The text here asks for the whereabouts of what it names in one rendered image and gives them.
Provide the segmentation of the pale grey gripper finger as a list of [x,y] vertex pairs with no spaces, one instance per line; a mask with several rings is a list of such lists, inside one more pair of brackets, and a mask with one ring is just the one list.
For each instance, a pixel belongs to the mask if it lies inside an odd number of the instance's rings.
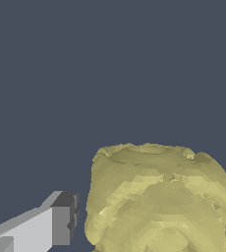
[[48,252],[70,245],[80,217],[80,193],[54,191],[38,208],[0,224],[0,252]]

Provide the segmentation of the lumpy yellow-green object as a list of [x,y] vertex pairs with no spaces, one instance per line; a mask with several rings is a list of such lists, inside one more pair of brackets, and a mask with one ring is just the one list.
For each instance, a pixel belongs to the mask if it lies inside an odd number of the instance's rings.
[[226,252],[226,171],[185,147],[102,147],[86,212],[92,252]]

